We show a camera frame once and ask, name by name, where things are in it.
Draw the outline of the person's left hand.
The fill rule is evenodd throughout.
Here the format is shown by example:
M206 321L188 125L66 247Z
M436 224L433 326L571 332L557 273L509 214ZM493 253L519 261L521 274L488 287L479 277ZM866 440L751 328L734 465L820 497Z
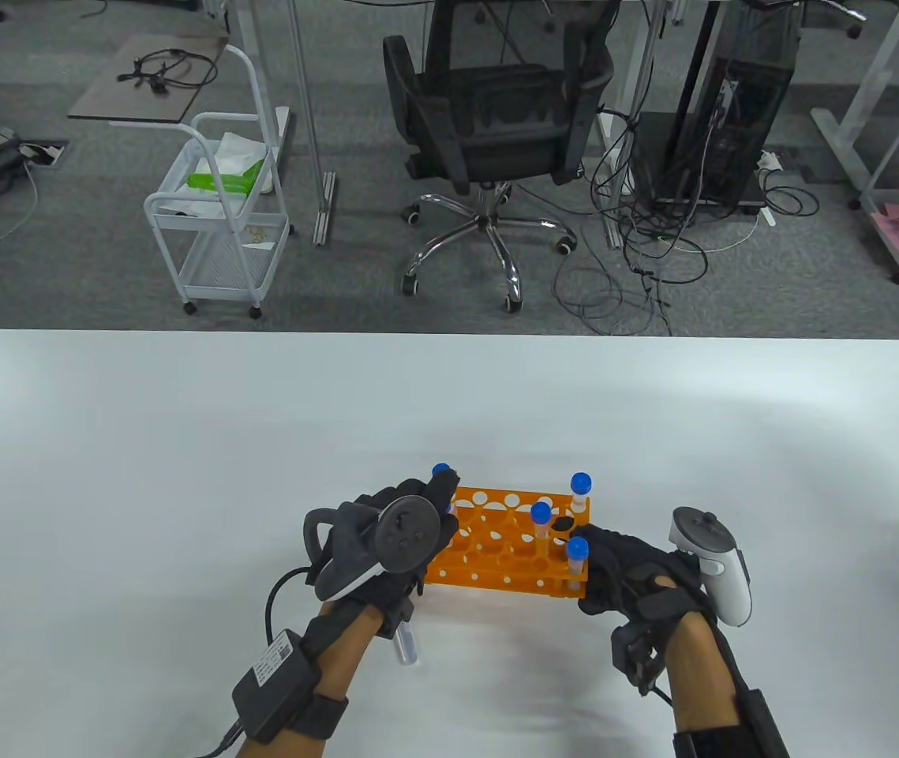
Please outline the person's left hand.
M434 559L459 531L451 509L459 476L436 469L373 495L315 508L302 521L311 585L336 634L367 610L380 615L377 636L389 639L413 613Z

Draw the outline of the person's right hand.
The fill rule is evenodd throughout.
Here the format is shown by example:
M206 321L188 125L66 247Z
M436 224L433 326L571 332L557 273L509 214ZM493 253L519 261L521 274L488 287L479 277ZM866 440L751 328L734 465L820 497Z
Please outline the person's right hand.
M597 526L577 527L571 537L589 545L586 591L578 601L587 616L618 611L633 622L674 622L698 611L716 620L697 557Z

